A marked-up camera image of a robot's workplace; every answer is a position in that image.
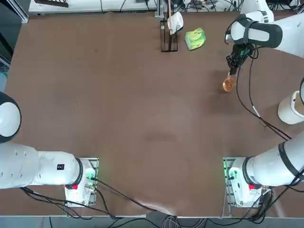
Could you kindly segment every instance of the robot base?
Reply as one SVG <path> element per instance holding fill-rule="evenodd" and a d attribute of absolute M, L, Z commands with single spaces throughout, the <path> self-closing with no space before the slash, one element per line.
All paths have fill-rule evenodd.
<path fill-rule="evenodd" d="M 262 188 L 250 189 L 243 176 L 243 161 L 245 158 L 224 158 L 224 172 L 228 203 L 234 207 L 250 208 L 261 196 Z"/>
<path fill-rule="evenodd" d="M 82 179 L 74 189 L 65 188 L 66 200 L 81 203 L 86 206 L 92 206 L 96 203 L 95 186 L 97 182 L 89 178 L 97 178 L 98 158 L 79 158 L 83 165 Z M 69 207 L 82 207 L 73 203 L 66 203 Z"/>

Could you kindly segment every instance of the black cable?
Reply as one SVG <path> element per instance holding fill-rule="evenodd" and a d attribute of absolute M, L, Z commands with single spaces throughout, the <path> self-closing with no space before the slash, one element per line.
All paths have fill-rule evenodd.
<path fill-rule="evenodd" d="M 194 225 L 192 225 L 192 226 L 184 226 L 184 225 L 182 225 L 178 220 L 177 220 L 177 216 L 175 216 L 175 221 L 176 221 L 176 223 L 180 226 L 180 228 L 193 228 L 193 227 L 196 227 L 199 223 L 203 223 L 204 221 L 202 221 L 202 219 L 199 219 L 199 221 L 196 223 L 196 224 L 194 224 Z"/>
<path fill-rule="evenodd" d="M 112 227 L 112 228 L 119 228 L 119 227 L 122 227 L 122 226 L 125 225 L 125 224 L 128 224 L 128 223 L 130 223 L 130 222 L 134 222 L 134 221 L 137 221 L 137 220 L 145 220 L 145 221 L 149 222 L 150 224 L 154 225 L 156 228 L 160 228 L 160 227 L 157 226 L 155 223 L 151 222 L 150 220 L 148 220 L 148 219 L 146 219 L 146 218 L 137 218 L 137 219 L 134 218 L 134 219 L 132 219 L 132 220 L 126 221 L 126 222 L 124 222 L 123 224 L 120 224 L 120 225 L 118 225 L 118 226 L 116 226 L 116 227 Z"/>
<path fill-rule="evenodd" d="M 233 11 L 238 11 L 237 2 L 236 1 L 233 2 L 233 6 L 234 6 Z"/>
<path fill-rule="evenodd" d="M 206 222 L 205 222 L 205 224 L 204 224 L 204 227 L 203 227 L 203 228 L 206 228 L 207 222 L 208 222 L 208 218 L 206 219 Z"/>
<path fill-rule="evenodd" d="M 241 60 L 241 63 L 244 62 L 245 60 L 245 55 L 243 56 L 243 59 Z M 237 72 L 237 84 L 236 84 L 236 90 L 237 90 L 237 98 L 239 100 L 239 102 L 241 103 L 241 105 L 248 111 L 250 112 L 253 116 L 255 116 L 256 118 L 258 118 L 259 120 L 261 120 L 264 124 L 266 124 L 274 133 L 276 133 L 277 135 L 279 135 L 281 138 L 283 138 L 285 141 L 288 141 L 285 137 L 283 137 L 282 135 L 280 135 L 276 130 L 278 130 L 280 133 L 284 134 L 287 138 L 291 139 L 290 136 L 288 136 L 286 133 L 284 133 L 283 131 L 281 131 L 280 129 L 278 129 L 277 127 L 273 126 L 272 124 L 270 124 L 269 122 L 267 122 L 266 120 L 264 120 L 262 117 L 256 115 L 255 113 L 253 113 L 252 111 L 250 111 L 242 102 L 239 93 L 238 93 L 238 80 L 239 80 L 239 74 L 240 74 L 240 69 L 241 66 L 239 67 L 239 70 Z"/>
<path fill-rule="evenodd" d="M 232 1 L 228 1 L 228 0 L 224 0 L 224 1 L 230 3 L 230 7 L 229 7 L 228 11 L 230 11 L 231 6 L 233 6 L 234 8 L 236 8 L 236 7 L 233 5 Z"/>
<path fill-rule="evenodd" d="M 193 3 L 194 3 L 194 6 L 195 6 L 195 8 L 196 8 L 196 11 L 199 12 L 198 8 L 196 7 L 195 1 L 193 1 Z"/>
<path fill-rule="evenodd" d="M 190 4 L 191 4 L 191 1 L 187 4 L 186 8 L 183 10 L 184 12 L 188 12 L 188 9 L 193 8 L 193 6 L 189 7 Z"/>
<path fill-rule="evenodd" d="M 122 6 L 121 6 L 121 8 L 120 8 L 119 12 L 121 12 L 121 11 L 122 11 L 122 8 L 123 8 L 123 6 L 124 6 L 125 1 L 127 1 L 127 0 L 124 0 L 124 1 L 123 1 L 123 4 L 122 4 Z"/>
<path fill-rule="evenodd" d="M 295 9 L 299 9 L 300 7 L 301 7 L 300 0 L 298 0 L 298 1 L 296 2 L 296 8 L 295 8 Z"/>
<path fill-rule="evenodd" d="M 63 210 L 68 216 L 72 217 L 73 219 L 79 219 L 80 218 L 80 219 L 83 219 L 83 220 L 91 220 L 93 218 L 93 217 L 91 217 L 91 218 L 84 218 L 81 215 L 79 215 L 74 209 L 70 208 L 67 205 L 64 205 L 64 204 L 61 204 L 61 203 L 55 203 L 55 202 L 53 202 L 53 201 L 51 201 L 49 199 L 46 199 L 44 197 L 43 198 L 46 199 L 46 200 L 43 200 L 43 199 L 41 200 L 41 199 L 38 199 L 36 197 L 33 197 L 32 195 L 30 195 L 30 193 L 28 192 L 29 189 L 26 188 L 26 187 L 21 188 L 21 190 L 23 190 L 24 193 L 26 193 L 29 197 L 31 197 L 34 200 L 37 200 L 37 201 L 40 201 L 40 202 L 49 203 L 49 204 L 53 204 L 53 205 L 57 206 L 58 208 L 60 208 L 61 210 Z M 59 205 L 62 206 L 62 207 L 64 207 L 64 208 L 70 209 L 71 211 L 73 211 L 76 214 L 76 216 L 70 214 L 64 208 L 61 208 Z"/>
<path fill-rule="evenodd" d="M 182 4 L 180 4 L 180 7 L 177 9 L 176 12 L 178 12 L 178 11 L 180 10 L 181 6 L 182 6 L 184 3 L 185 3 L 185 0 L 182 2 Z"/>
<path fill-rule="evenodd" d="M 258 55 L 255 57 L 256 52 L 258 52 L 257 46 L 255 46 L 255 50 L 253 53 L 253 57 L 251 59 L 251 64 L 250 64 L 250 68 L 249 68 L 249 100 L 250 103 L 253 107 L 253 109 L 255 110 L 255 106 L 253 104 L 252 98 L 251 98 L 251 71 L 252 71 L 252 65 L 253 65 L 253 61 L 255 59 L 258 58 Z M 277 127 L 273 126 L 272 124 L 268 123 L 267 121 L 265 121 L 261 116 L 255 115 L 257 118 L 259 118 L 261 121 L 263 121 L 263 123 L 265 123 L 274 133 L 276 133 L 277 135 L 279 135 L 281 138 L 283 138 L 285 141 L 288 141 L 285 137 L 281 136 L 277 131 L 275 131 L 274 129 L 278 130 L 280 133 L 282 133 L 283 135 L 285 135 L 288 139 L 291 139 L 291 137 L 289 135 L 287 135 L 286 133 L 284 133 L 283 131 L 281 131 L 280 129 L 278 129 Z"/>
<path fill-rule="evenodd" d="M 49 219 L 49 225 L 51 226 L 51 228 L 53 228 L 51 217 L 48 217 L 48 219 Z"/>
<path fill-rule="evenodd" d="M 111 225 L 109 225 L 107 228 L 111 228 L 116 222 L 118 222 L 118 219 L 114 222 L 111 223 Z"/>
<path fill-rule="evenodd" d="M 304 192 L 304 190 L 294 189 L 293 187 L 289 187 L 289 188 L 292 189 L 292 190 L 294 190 L 294 191 L 296 191 L 296 192 L 300 192 L 300 193 L 303 193 L 303 192 Z"/>
<path fill-rule="evenodd" d="M 282 6 L 281 4 L 280 4 L 280 6 L 281 6 L 284 10 L 294 10 L 294 9 L 297 8 L 298 2 L 297 2 L 297 5 L 296 5 L 296 6 L 291 6 L 290 3 L 288 3 L 287 5 L 288 5 L 289 9 L 284 9 L 283 6 Z"/>
<path fill-rule="evenodd" d="M 241 218 L 239 219 L 239 221 L 237 221 L 237 222 L 233 222 L 233 223 L 230 223 L 230 224 L 220 224 L 220 223 L 216 223 L 216 222 L 212 221 L 212 220 L 209 219 L 209 218 L 208 218 L 208 220 L 209 220 L 210 222 L 212 222 L 213 224 L 215 224 L 215 225 L 223 226 L 223 227 L 231 226 L 231 225 L 240 223 L 241 221 L 243 221 L 243 220 L 246 219 L 246 216 L 249 214 L 249 212 L 252 210 L 252 208 L 256 205 L 256 203 L 260 200 L 260 198 L 261 198 L 262 196 L 263 196 L 263 195 L 260 195 L 260 197 L 257 198 L 256 201 L 254 201 L 254 203 L 253 203 L 252 206 L 249 208 L 249 210 L 246 212 L 246 214 L 245 214 L 243 217 L 241 217 Z"/>
<path fill-rule="evenodd" d="M 261 224 L 264 221 L 265 216 L 266 216 L 266 214 L 264 214 L 264 211 L 262 210 L 262 208 L 263 208 L 263 206 L 265 206 L 264 210 L 268 210 L 269 206 L 270 206 L 270 203 L 272 202 L 272 199 L 273 199 L 273 195 L 274 195 L 273 191 L 271 190 L 270 193 L 271 193 L 271 195 L 269 197 L 269 200 L 268 200 L 267 204 L 264 205 L 265 204 L 265 199 L 266 199 L 266 197 L 264 196 L 263 200 L 262 200 L 262 206 L 259 208 L 259 211 L 257 212 L 257 214 L 255 214 L 255 215 L 253 215 L 249 218 L 244 218 L 243 220 L 250 221 L 250 222 L 253 222 L 255 224 Z"/>
<path fill-rule="evenodd" d="M 281 3 L 280 3 L 280 7 L 282 7 L 283 10 L 289 10 L 289 9 L 285 9 Z"/>
<path fill-rule="evenodd" d="M 272 201 L 272 202 L 269 204 L 268 208 L 265 209 L 265 210 L 263 211 L 263 213 L 261 214 L 261 216 L 264 216 L 264 215 L 267 213 L 267 211 L 271 208 L 271 206 L 274 205 L 275 202 L 278 201 L 279 198 L 281 198 L 281 197 L 283 196 L 283 194 L 284 194 L 288 189 L 291 188 L 291 186 L 293 186 L 293 184 L 299 179 L 299 176 L 301 176 L 303 173 L 304 173 L 304 169 L 303 169 L 300 173 L 298 173 L 298 174 L 295 176 L 295 178 L 291 181 L 290 184 L 286 185 L 285 189 L 277 196 L 277 198 L 276 198 L 274 201 Z"/>
<path fill-rule="evenodd" d="M 100 209 L 97 209 L 97 208 L 92 208 L 90 206 L 87 206 L 87 205 L 83 205 L 81 203 L 77 203 L 77 202 L 73 202 L 73 201 L 70 201 L 70 200 L 63 200 L 63 199 L 55 199 L 55 198 L 52 198 L 52 197 L 48 197 L 48 196 L 44 196 L 42 194 L 38 194 L 38 193 L 35 193 L 33 190 L 30 190 L 29 194 L 31 195 L 34 195 L 34 196 L 38 196 L 38 197 L 43 197 L 45 199 L 49 199 L 51 201 L 58 201 L 58 202 L 64 202 L 64 203 L 72 203 L 72 204 L 76 204 L 76 205 L 79 205 L 79 206 L 82 206 L 82 207 L 85 207 L 85 208 L 89 208 L 89 209 L 92 209 L 92 210 L 96 210 L 96 211 L 99 211 L 99 212 L 102 212 L 104 214 L 107 214 L 109 215 L 106 211 L 104 210 L 100 210 Z"/>
<path fill-rule="evenodd" d="M 210 10 L 206 6 L 204 6 L 203 4 L 202 4 L 202 7 L 205 8 L 208 12 L 210 12 Z"/>
<path fill-rule="evenodd" d="M 103 204 L 104 204 L 104 208 L 105 208 L 106 212 L 108 212 L 108 214 L 109 214 L 109 216 L 111 217 L 111 219 L 118 219 L 116 216 L 112 215 L 112 214 L 109 212 L 108 206 L 107 206 L 107 204 L 106 204 L 106 202 L 105 202 L 105 198 L 104 198 L 103 194 L 101 193 L 101 191 L 100 191 L 99 189 L 97 189 L 97 188 L 95 188 L 95 190 L 96 190 L 97 193 L 100 195 L 100 197 L 101 197 L 101 199 L 102 199 L 102 201 L 103 201 Z"/>
<path fill-rule="evenodd" d="M 97 179 L 97 178 L 91 178 L 91 180 L 97 181 L 97 182 L 99 182 L 99 183 L 101 183 L 101 184 L 107 186 L 109 189 L 111 189 L 111 190 L 113 190 L 114 192 L 118 193 L 119 195 L 125 197 L 126 199 L 132 201 L 133 203 L 137 204 L 138 206 L 141 206 L 141 207 L 143 207 L 143 208 L 145 208 L 145 209 L 147 209 L 147 210 L 150 210 L 150 211 L 157 211 L 157 210 L 155 210 L 155 209 L 149 208 L 149 207 L 147 207 L 147 206 L 141 204 L 140 202 L 137 202 L 136 200 L 134 200 L 134 199 L 132 199 L 132 198 L 126 196 L 125 194 L 121 193 L 120 191 L 116 190 L 115 188 L 112 188 L 110 185 L 104 183 L 103 181 L 101 181 L 101 180 L 99 180 L 99 179 Z"/>
<path fill-rule="evenodd" d="M 148 6 L 148 0 L 145 0 L 145 2 L 146 2 L 146 6 L 147 6 L 147 8 L 148 8 L 148 11 L 150 11 L 150 8 L 149 8 L 149 6 Z"/>
<path fill-rule="evenodd" d="M 211 1 L 211 4 L 213 5 L 213 9 L 214 9 L 214 11 L 217 11 L 217 9 L 216 9 L 215 5 L 213 4 L 213 1 L 212 1 L 212 0 L 210 0 L 210 1 Z"/>

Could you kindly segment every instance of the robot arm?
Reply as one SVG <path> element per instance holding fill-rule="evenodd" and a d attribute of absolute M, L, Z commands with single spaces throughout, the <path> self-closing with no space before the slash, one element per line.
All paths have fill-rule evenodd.
<path fill-rule="evenodd" d="M 91 162 L 66 152 L 37 152 L 32 147 L 8 142 L 20 125 L 17 103 L 0 92 L 0 189 L 64 185 L 66 200 L 84 205 L 93 201 L 95 181 L 90 178 L 96 177 L 96 171 Z"/>
<path fill-rule="evenodd" d="M 246 0 L 241 14 L 229 26 L 225 42 L 233 43 L 231 55 L 227 56 L 230 75 L 244 63 L 242 52 L 253 52 L 252 45 L 277 49 L 304 57 L 304 14 L 293 15 L 274 21 L 274 15 L 265 0 Z"/>
<path fill-rule="evenodd" d="M 252 54 L 253 45 L 304 57 L 303 39 L 304 14 L 274 21 L 265 0 L 245 0 L 241 15 L 226 31 L 225 41 L 234 43 L 232 54 L 227 57 L 230 74 L 235 74 L 244 63 L 247 52 Z M 300 88 L 302 101 L 303 81 Z M 263 185 L 290 184 L 304 168 L 303 148 L 304 133 L 258 156 L 236 158 L 228 172 L 236 206 L 251 207 L 261 196 Z M 300 175 L 297 182 L 302 180 L 304 176 Z"/>

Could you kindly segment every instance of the brown table surface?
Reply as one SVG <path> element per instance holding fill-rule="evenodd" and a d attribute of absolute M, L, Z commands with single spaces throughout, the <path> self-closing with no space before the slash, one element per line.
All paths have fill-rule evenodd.
<path fill-rule="evenodd" d="M 236 16 L 184 14 L 177 53 L 160 52 L 159 22 L 152 13 L 31 18 L 22 25 L 6 87 L 22 112 L 13 141 L 99 157 L 99 178 L 128 196 L 179 216 L 219 217 L 223 157 L 257 155 L 281 142 L 240 105 L 235 91 L 222 92 L 232 50 L 224 32 Z M 184 35 L 198 27 L 205 30 L 206 44 L 189 52 Z M 252 70 L 256 107 L 296 136 L 304 125 L 281 122 L 277 107 L 298 89 L 303 60 L 267 48 L 259 54 Z M 240 82 L 247 105 L 248 66 L 249 60 Z M 32 188 L 64 199 L 62 186 Z M 101 190 L 113 214 L 147 212 Z M 63 215 L 19 189 L 1 190 L 0 201 L 1 215 Z M 287 191 L 268 216 L 302 217 L 303 203 L 300 193 Z M 99 198 L 96 207 L 103 209 Z M 243 212 L 234 209 L 233 216 Z"/>

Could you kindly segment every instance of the green sponge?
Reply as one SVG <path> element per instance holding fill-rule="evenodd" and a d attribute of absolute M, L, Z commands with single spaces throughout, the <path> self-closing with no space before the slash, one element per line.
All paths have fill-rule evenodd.
<path fill-rule="evenodd" d="M 189 50 L 194 50 L 202 46 L 206 41 L 206 36 L 202 28 L 187 32 L 185 41 Z"/>

